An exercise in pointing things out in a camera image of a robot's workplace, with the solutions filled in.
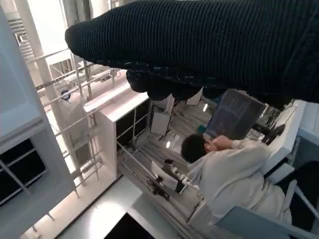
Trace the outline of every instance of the black hair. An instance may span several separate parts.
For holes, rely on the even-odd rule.
[[[206,154],[206,140],[202,135],[192,134],[184,139],[181,145],[181,155],[188,163],[194,163]]]

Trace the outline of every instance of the white jacket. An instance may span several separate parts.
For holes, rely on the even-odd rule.
[[[282,189],[264,179],[259,168],[270,156],[267,145],[235,140],[232,149],[210,152],[189,165],[188,178],[198,185],[216,223],[239,206],[291,223]]]

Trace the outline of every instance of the computer monitor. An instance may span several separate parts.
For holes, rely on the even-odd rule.
[[[244,139],[265,109],[265,104],[236,90],[227,90],[211,117],[206,133],[212,137]]]

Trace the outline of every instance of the ceiling light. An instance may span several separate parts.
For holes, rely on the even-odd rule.
[[[205,104],[203,111],[205,112],[207,110],[208,104]]]

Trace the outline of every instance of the hand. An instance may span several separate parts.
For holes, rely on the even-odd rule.
[[[218,150],[231,149],[231,145],[232,145],[232,141],[223,135],[214,139],[212,143],[216,145]]]

